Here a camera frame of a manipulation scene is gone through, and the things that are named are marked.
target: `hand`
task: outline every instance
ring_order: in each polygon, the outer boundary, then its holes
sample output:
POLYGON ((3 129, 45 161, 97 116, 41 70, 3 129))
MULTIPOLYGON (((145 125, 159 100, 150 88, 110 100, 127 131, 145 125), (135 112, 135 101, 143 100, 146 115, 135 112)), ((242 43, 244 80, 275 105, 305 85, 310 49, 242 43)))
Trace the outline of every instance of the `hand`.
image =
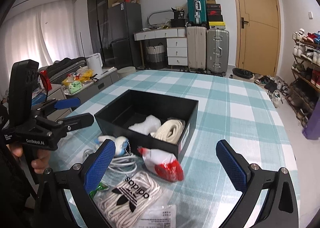
MULTIPOLYGON (((20 158, 23 154, 22 145, 18 143, 12 143, 9 145, 9 149, 14 157, 20 158)), ((37 156, 38 159, 33 160, 31 162, 31 166, 34 168, 37 174, 42 174, 43 171, 49 167, 49 159, 50 159, 51 151, 38 149, 37 156)))

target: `beige suitcase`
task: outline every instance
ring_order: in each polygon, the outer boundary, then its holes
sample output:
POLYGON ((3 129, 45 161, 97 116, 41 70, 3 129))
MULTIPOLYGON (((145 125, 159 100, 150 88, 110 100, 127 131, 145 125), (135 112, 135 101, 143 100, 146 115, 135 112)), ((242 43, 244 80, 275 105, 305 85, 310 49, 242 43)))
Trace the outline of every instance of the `beige suitcase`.
POLYGON ((206 27, 187 27, 188 67, 205 69, 206 27))

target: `teal and white tablecloth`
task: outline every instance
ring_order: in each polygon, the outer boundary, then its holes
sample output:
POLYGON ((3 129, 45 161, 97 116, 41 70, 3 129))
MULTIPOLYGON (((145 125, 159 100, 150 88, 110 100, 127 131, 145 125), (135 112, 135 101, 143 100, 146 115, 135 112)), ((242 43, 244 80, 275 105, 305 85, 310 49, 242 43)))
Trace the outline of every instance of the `teal and white tablecloth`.
MULTIPOLYGON (((177 205, 178 228, 219 227, 241 196, 216 156, 216 143, 221 139, 228 141, 249 163, 257 163, 265 170, 286 167, 299 207, 300 188, 292 147, 268 94, 259 86, 218 76, 145 70, 106 88, 71 115, 95 114, 127 89, 199 101, 196 130, 181 163, 185 179, 161 182, 172 191, 169 203, 177 205)), ((96 122, 68 134, 52 153, 50 166, 60 171, 82 162, 84 149, 94 148, 93 139, 100 134, 96 122)), ((261 193, 246 227, 254 224, 266 192, 261 193)), ((75 216, 83 226, 81 218, 75 216)))

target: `blue textured pad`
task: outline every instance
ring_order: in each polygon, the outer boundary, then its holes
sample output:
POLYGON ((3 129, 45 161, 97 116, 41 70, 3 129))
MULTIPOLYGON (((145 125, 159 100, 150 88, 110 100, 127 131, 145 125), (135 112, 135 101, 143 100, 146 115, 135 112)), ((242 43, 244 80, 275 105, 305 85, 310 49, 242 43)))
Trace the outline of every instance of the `blue textured pad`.
POLYGON ((113 141, 108 140, 109 142, 100 155, 92 163, 91 167, 87 171, 84 177, 84 189, 87 194, 92 190, 95 190, 101 181, 104 173, 106 172, 111 160, 113 159, 116 153, 116 145, 113 141))
POLYGON ((79 98, 59 100, 54 104, 54 108, 56 108, 57 110, 66 109, 70 107, 78 107, 78 106, 80 106, 79 98))
POLYGON ((235 189, 244 193, 247 189, 246 174, 221 141, 217 143, 216 154, 235 189))

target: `white curtain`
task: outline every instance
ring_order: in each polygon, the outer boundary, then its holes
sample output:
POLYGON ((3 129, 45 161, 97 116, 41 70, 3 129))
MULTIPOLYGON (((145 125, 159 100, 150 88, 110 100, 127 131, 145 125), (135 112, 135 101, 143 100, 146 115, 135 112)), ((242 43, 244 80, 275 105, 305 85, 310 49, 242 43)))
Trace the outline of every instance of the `white curtain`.
POLYGON ((12 65, 32 59, 39 67, 80 56, 74 1, 62 0, 26 10, 0 28, 0 93, 9 87, 12 65))

